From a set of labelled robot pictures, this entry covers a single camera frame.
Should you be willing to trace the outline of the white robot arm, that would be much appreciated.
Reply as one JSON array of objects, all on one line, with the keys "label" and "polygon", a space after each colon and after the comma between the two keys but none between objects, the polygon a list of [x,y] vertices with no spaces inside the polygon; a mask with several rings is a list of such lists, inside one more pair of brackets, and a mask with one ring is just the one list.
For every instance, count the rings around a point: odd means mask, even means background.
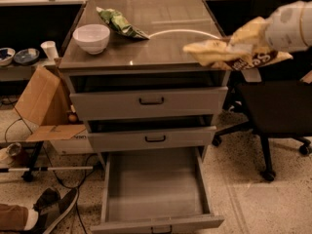
[{"label": "white robot arm", "polygon": [[296,1],[237,29],[229,45],[247,52],[302,52],[312,46],[312,2]]}]

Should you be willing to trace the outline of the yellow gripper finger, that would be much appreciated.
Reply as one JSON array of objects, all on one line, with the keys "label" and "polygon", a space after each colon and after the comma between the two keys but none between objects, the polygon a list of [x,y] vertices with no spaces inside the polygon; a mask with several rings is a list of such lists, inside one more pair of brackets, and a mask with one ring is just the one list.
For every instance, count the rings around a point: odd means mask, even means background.
[{"label": "yellow gripper finger", "polygon": [[248,44],[256,46],[264,46],[265,42],[265,30],[269,22],[262,18],[257,17],[245,23],[238,28],[230,38],[231,45]]}]

